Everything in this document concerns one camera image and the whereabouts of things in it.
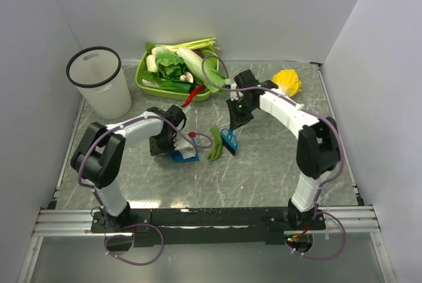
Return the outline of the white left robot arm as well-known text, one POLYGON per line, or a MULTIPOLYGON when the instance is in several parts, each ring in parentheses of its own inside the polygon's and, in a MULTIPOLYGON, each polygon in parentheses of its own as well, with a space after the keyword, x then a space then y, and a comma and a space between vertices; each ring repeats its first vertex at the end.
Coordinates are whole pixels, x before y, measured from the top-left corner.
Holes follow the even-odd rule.
POLYGON ((153 107, 140 116, 114 125, 90 124, 72 158, 78 183, 93 192, 107 224, 121 232, 133 223, 131 207, 116 182, 125 147, 148 139, 151 156, 175 150, 176 128, 187 118, 172 105, 166 111, 153 107))

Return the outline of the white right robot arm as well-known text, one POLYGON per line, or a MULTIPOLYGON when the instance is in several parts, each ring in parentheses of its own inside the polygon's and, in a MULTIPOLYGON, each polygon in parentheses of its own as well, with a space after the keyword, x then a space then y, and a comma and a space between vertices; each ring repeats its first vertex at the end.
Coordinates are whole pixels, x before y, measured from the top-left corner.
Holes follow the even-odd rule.
POLYGON ((295 229, 303 229, 317 213, 322 188, 334 181, 344 168, 344 152, 336 122, 306 110, 294 102, 271 80, 259 82, 250 70, 228 79, 224 89, 230 124, 223 143, 235 152, 231 143, 233 131, 253 119, 253 111, 261 110, 278 120, 297 139, 296 163, 299 180, 287 206, 287 219, 295 229))

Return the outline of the blue dustpan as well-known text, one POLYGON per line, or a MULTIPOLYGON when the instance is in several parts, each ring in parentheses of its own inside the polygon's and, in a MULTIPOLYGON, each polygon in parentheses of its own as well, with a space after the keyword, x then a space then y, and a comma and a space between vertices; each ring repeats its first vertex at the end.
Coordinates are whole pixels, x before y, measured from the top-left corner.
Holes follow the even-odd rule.
POLYGON ((189 158, 184 158, 180 152, 171 152, 169 157, 177 163, 198 162, 200 160, 198 154, 189 158))

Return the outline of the blue hand brush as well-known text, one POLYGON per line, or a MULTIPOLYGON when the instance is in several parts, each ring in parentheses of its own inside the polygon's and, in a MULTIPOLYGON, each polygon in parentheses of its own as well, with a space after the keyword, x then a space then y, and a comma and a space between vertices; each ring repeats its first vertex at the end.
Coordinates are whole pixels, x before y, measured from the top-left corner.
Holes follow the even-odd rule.
POLYGON ((236 155, 238 149, 237 136, 233 130, 224 128, 221 130, 222 144, 230 151, 232 155, 236 155))

